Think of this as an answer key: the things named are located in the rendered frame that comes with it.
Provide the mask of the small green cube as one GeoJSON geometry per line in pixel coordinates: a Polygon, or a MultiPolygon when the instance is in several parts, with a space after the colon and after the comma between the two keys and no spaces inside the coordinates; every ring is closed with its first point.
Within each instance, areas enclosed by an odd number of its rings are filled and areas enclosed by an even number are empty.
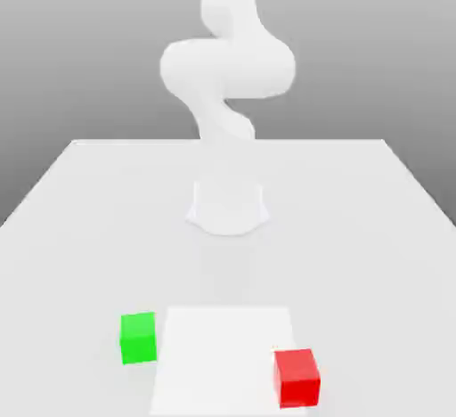
{"type": "Polygon", "coordinates": [[[157,360],[155,313],[121,315],[119,345],[123,364],[157,360]]]}

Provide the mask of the small red cube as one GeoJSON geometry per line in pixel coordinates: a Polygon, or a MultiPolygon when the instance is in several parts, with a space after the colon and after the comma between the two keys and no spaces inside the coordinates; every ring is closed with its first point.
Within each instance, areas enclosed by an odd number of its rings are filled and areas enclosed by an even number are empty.
{"type": "Polygon", "coordinates": [[[273,383],[281,409],[317,406],[321,375],[311,348],[276,350],[273,383]]]}

